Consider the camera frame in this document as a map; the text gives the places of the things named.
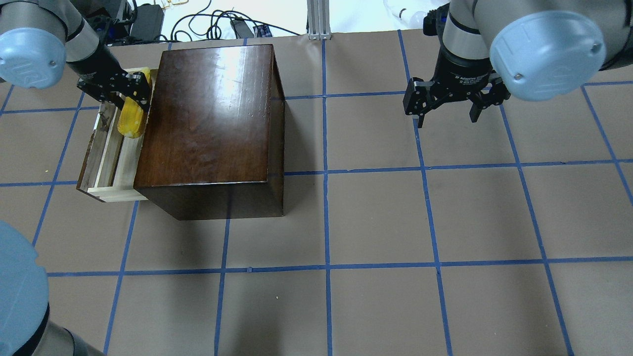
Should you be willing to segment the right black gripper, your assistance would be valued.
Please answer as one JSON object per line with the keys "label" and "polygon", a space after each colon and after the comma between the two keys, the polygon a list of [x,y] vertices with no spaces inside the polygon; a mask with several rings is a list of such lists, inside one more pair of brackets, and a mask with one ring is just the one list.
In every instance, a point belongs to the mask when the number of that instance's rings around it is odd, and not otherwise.
{"label": "right black gripper", "polygon": [[403,97],[405,114],[418,116],[417,128],[420,129],[425,115],[441,104],[470,100],[470,121],[477,123],[483,110],[500,106],[511,97],[504,82],[492,83],[488,92],[482,91],[488,85],[492,71],[489,58],[439,55],[431,81],[411,78],[407,82]]}

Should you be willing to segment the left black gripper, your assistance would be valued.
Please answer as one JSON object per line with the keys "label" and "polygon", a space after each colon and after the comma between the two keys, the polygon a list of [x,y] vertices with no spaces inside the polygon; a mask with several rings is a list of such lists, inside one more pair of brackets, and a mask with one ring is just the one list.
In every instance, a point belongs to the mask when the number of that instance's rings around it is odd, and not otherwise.
{"label": "left black gripper", "polygon": [[127,72],[122,68],[77,65],[77,88],[100,103],[113,104],[123,111],[125,98],[149,112],[151,72]]}

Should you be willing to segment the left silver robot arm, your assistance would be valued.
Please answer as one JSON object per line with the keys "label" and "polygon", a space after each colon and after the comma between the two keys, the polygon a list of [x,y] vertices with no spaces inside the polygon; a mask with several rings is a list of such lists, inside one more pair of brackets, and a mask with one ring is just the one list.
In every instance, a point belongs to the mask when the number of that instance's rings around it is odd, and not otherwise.
{"label": "left silver robot arm", "polygon": [[[45,89],[70,67],[81,91],[118,108],[122,135],[143,133],[152,91],[149,70],[124,70],[69,0],[3,0],[0,42],[2,81]],[[79,335],[50,320],[49,281],[36,249],[9,223],[2,222],[0,229],[1,354],[100,356]]]}

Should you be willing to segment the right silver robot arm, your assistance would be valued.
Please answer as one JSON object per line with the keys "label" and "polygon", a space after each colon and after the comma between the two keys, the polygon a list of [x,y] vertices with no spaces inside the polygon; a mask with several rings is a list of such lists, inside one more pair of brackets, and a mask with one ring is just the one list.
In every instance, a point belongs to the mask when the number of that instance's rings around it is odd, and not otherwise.
{"label": "right silver robot arm", "polygon": [[470,101],[475,123],[511,97],[550,100],[632,63],[630,0],[451,0],[422,30],[439,52],[432,78],[409,79],[403,97],[418,128],[446,103]]}

